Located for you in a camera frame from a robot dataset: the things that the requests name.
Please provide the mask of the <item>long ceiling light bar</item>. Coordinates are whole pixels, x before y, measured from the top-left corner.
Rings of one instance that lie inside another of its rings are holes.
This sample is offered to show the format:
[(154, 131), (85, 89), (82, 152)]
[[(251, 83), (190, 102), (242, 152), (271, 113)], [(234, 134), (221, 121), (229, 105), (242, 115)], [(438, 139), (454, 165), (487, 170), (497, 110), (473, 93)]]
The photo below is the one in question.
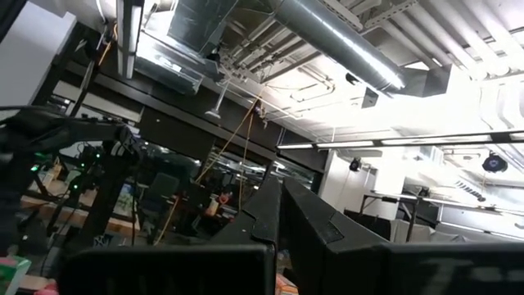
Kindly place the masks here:
[(397, 148), (423, 146), (458, 146), (478, 144), (506, 144), (524, 143), (524, 129), (490, 131), (474, 134), (438, 134), (425, 136), (411, 136), (401, 138), (375, 138), (366, 140), (351, 140), (324, 143), (289, 143), (281, 144), (276, 148), (282, 150), (325, 150), (351, 148)]

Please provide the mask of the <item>rectangular metal duct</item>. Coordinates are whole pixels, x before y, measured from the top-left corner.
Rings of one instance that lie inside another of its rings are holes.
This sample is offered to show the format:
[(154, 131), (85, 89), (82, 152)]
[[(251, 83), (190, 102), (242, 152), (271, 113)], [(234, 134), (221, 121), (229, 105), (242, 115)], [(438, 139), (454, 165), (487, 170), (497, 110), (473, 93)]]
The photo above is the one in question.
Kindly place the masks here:
[(238, 0), (177, 0), (167, 35), (203, 57), (219, 45)]

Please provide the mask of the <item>dark office chair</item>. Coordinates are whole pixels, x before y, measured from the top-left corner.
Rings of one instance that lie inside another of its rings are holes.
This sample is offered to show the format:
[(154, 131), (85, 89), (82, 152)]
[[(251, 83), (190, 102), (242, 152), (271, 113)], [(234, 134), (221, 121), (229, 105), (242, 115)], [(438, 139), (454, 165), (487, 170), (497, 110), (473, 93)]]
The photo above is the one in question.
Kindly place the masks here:
[(146, 221), (151, 226), (148, 229), (147, 244), (152, 245), (159, 232), (160, 224), (165, 220), (170, 202), (178, 191), (181, 175), (158, 173), (153, 179), (151, 186), (145, 192), (140, 201), (140, 208), (144, 213)]

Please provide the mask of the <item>fluorescent tube light fixture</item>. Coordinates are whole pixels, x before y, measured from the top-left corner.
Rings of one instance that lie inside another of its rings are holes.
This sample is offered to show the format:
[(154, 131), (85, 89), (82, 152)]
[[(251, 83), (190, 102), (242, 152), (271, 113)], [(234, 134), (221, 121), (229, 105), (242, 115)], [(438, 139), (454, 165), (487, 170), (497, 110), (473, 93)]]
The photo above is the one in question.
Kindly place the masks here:
[(125, 79), (133, 76), (143, 7), (144, 0), (116, 0), (118, 73)]

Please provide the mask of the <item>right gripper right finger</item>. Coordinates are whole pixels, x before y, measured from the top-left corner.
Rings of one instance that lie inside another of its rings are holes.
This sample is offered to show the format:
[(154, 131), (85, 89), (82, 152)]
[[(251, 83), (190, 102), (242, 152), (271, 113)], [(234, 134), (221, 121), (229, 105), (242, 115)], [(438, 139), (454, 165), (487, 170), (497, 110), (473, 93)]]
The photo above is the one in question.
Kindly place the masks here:
[(300, 295), (524, 295), (524, 243), (390, 243), (294, 179), (282, 227)]

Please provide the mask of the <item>silver round ventilation duct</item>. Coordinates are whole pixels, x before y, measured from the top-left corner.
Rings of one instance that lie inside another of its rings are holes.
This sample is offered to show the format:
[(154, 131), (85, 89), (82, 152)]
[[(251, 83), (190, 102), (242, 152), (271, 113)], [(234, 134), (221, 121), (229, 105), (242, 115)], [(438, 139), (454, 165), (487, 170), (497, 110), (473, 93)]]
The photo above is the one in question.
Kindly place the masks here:
[(378, 91), (404, 89), (402, 70), (319, 0), (265, 0), (275, 19), (358, 81)]

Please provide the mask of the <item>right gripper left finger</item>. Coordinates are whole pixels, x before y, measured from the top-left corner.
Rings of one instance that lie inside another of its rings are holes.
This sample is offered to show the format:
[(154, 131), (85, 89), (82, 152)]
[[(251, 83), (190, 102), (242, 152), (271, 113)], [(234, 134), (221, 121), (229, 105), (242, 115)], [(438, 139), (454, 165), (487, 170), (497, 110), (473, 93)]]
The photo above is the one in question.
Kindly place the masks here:
[(59, 295), (274, 295), (280, 203), (269, 178), (206, 243), (81, 252), (62, 269)]

